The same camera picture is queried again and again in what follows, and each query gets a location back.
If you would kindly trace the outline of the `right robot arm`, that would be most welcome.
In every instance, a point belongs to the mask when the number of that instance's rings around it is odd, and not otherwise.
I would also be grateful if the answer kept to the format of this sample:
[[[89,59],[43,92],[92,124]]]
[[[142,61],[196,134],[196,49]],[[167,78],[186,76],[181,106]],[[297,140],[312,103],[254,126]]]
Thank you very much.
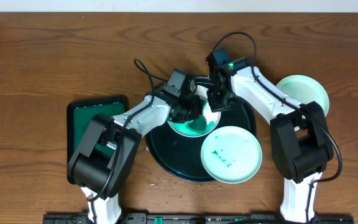
[[[251,60],[207,59],[214,88],[207,92],[214,112],[248,102],[270,125],[272,156],[285,178],[282,217],[288,222],[313,223],[315,188],[324,182],[327,163],[338,154],[323,108],[315,101],[303,103],[270,83]]]

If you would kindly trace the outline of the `white plate with green stain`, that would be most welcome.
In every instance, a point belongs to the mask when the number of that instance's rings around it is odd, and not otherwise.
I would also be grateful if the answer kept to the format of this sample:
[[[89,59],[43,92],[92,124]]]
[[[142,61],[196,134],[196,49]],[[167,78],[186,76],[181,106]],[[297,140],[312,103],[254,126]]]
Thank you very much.
[[[203,105],[202,115],[198,119],[187,121],[185,123],[168,121],[169,126],[175,132],[185,137],[196,138],[207,135],[217,126],[221,117],[221,112],[211,111],[208,103],[207,90],[208,88],[205,86],[198,85],[197,87],[196,95],[200,97]]]

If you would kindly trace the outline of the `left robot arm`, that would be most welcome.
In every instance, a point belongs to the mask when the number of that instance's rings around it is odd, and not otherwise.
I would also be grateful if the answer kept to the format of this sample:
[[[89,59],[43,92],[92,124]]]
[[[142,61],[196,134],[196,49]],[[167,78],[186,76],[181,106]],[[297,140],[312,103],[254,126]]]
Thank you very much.
[[[179,111],[202,114],[200,91],[172,95],[153,90],[125,113],[108,117],[95,114],[76,148],[68,149],[67,175],[79,185],[89,205],[93,223],[116,223],[122,210],[118,192],[126,181],[140,140]]]

